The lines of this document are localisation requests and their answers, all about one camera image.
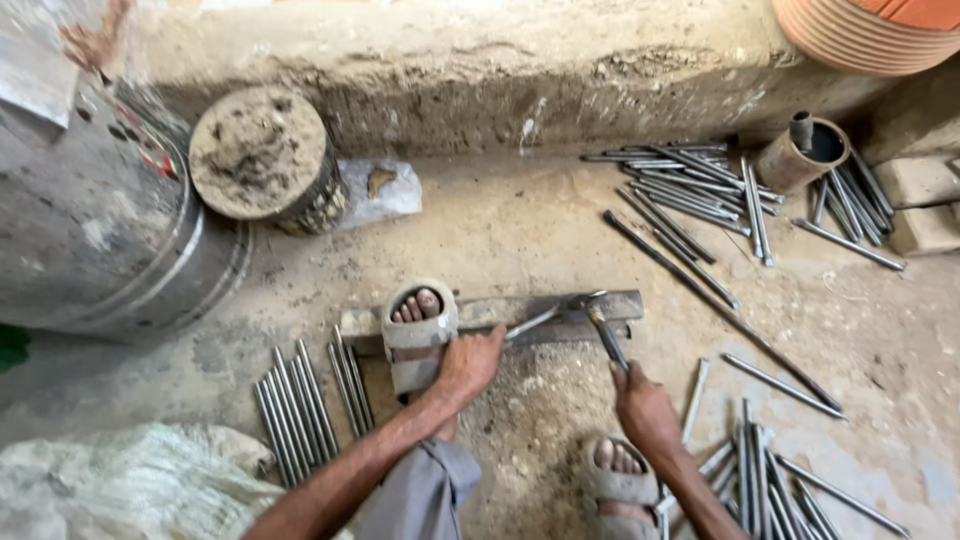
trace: concrete block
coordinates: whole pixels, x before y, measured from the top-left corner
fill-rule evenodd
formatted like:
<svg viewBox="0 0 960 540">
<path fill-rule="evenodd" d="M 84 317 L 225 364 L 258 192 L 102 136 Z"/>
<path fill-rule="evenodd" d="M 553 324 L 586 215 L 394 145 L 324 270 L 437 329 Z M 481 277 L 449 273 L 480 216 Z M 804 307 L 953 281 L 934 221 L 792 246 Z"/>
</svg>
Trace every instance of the concrete block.
<svg viewBox="0 0 960 540">
<path fill-rule="evenodd" d="M 960 221 L 948 205 L 901 210 L 894 215 L 893 221 L 890 247 L 904 257 L 960 249 Z"/>
<path fill-rule="evenodd" d="M 895 209 L 913 209 L 960 201 L 956 156 L 899 158 L 874 167 L 874 176 Z"/>
</svg>

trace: person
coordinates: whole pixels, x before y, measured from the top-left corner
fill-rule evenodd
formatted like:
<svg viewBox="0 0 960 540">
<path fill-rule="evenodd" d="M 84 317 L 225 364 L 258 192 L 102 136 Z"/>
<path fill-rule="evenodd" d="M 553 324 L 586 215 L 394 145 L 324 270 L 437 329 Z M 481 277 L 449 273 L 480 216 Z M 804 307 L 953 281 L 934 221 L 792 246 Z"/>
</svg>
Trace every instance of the person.
<svg viewBox="0 0 960 540">
<path fill-rule="evenodd" d="M 436 305 L 422 289 L 393 320 L 422 320 L 438 312 Z M 452 442 L 457 415 L 493 381 L 505 333 L 500 325 L 488 335 L 456 337 L 437 348 L 442 361 L 433 384 L 284 495 L 245 538 L 330 538 L 382 482 L 379 497 L 361 518 L 361 540 L 459 540 L 457 510 L 480 468 Z M 659 538 L 652 513 L 659 477 L 702 540 L 745 540 L 681 442 L 680 422 L 663 386 L 648 380 L 635 361 L 629 372 L 611 362 L 611 371 L 624 436 L 598 437 L 585 449 L 585 502 L 594 537 Z"/>
</svg>

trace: gray sandal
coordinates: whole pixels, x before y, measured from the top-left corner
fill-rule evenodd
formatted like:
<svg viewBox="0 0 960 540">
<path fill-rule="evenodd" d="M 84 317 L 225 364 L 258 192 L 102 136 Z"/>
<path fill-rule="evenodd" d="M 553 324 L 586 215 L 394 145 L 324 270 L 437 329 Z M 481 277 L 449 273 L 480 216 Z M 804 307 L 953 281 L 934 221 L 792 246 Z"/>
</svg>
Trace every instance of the gray sandal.
<svg viewBox="0 0 960 540">
<path fill-rule="evenodd" d="M 638 474 L 615 473 L 597 467 L 594 462 L 597 445 L 608 439 L 613 441 L 614 444 L 623 446 L 624 450 L 646 472 Z M 587 442 L 584 446 L 581 483 L 584 491 L 584 507 L 592 532 L 591 538 L 599 540 L 659 540 L 658 529 L 649 523 L 626 516 L 602 516 L 598 513 L 598 500 L 637 504 L 652 509 L 660 497 L 657 477 L 654 475 L 650 463 L 623 435 L 602 435 Z"/>
<path fill-rule="evenodd" d="M 412 323 L 395 323 L 391 314 L 411 295 L 422 288 L 430 289 L 441 302 L 440 314 Z M 394 351 L 439 347 L 457 336 L 457 304 L 453 292 L 442 282 L 430 278 L 416 278 L 405 283 L 387 298 L 380 309 L 383 345 L 390 362 L 394 380 L 394 394 L 402 396 L 423 390 L 437 378 L 440 362 L 436 358 L 394 361 Z"/>
</svg>

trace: hammer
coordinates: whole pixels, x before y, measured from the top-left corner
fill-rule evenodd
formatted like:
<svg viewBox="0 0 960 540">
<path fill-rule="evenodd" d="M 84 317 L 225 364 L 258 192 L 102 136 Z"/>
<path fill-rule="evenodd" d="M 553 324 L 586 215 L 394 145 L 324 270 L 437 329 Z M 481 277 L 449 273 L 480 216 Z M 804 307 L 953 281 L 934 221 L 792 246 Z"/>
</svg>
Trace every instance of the hammer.
<svg viewBox="0 0 960 540">
<path fill-rule="evenodd" d="M 627 365 L 627 360 L 624 359 L 623 353 L 620 351 L 620 346 L 616 343 L 616 336 L 613 334 L 613 330 L 607 324 L 607 318 L 604 317 L 603 311 L 600 310 L 600 306 L 597 306 L 594 303 L 597 298 L 605 296 L 606 294 L 607 291 L 598 290 L 589 294 L 578 294 L 571 296 L 567 300 L 556 304 L 529 321 L 511 328 L 509 331 L 507 331 L 504 339 L 510 341 L 525 331 L 549 321 L 561 312 L 582 311 L 587 316 L 587 319 L 590 320 L 590 323 L 592 323 L 597 329 L 597 332 L 600 333 L 600 341 L 603 342 L 604 348 L 607 349 L 607 354 L 610 355 L 610 359 L 616 362 L 617 365 L 623 369 L 629 370 L 630 366 Z"/>
</svg>

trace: concrete floor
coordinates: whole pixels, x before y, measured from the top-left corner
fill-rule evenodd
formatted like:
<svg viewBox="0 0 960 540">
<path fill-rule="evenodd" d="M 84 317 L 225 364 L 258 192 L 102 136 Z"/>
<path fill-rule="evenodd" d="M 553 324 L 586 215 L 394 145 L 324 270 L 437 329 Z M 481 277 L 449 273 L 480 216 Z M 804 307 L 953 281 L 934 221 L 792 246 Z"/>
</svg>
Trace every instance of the concrete floor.
<svg viewBox="0 0 960 540">
<path fill-rule="evenodd" d="M 381 302 L 397 283 L 434 276 L 463 298 L 636 288 L 646 317 L 624 342 L 678 409 L 697 357 L 733 352 L 785 380 L 783 370 L 600 219 L 619 209 L 623 177 L 573 158 L 415 160 L 424 212 L 308 239 L 260 231 L 251 273 L 236 298 L 178 339 L 121 347 L 37 336 L 30 359 L 0 377 L 0 444 L 161 420 L 208 422 L 263 436 L 252 384 L 271 365 L 269 347 L 313 344 L 342 444 L 346 417 L 319 354 L 342 307 Z M 805 214 L 793 197 L 786 216 Z M 906 272 L 768 220 L 777 258 L 764 268 L 747 240 L 685 220 L 720 262 L 710 268 L 759 331 L 841 401 L 848 423 L 713 363 L 691 450 L 723 440 L 732 409 L 750 398 L 776 432 L 775 451 L 913 531 L 960 534 L 960 256 L 911 261 Z M 362 361 L 374 415 L 398 405 L 389 373 Z M 511 351 L 492 387 L 461 419 L 459 440 L 484 478 L 463 511 L 467 538 L 584 538 L 578 448 L 615 430 L 612 389 L 593 344 Z M 820 494 L 845 539 L 892 538 Z"/>
</svg>

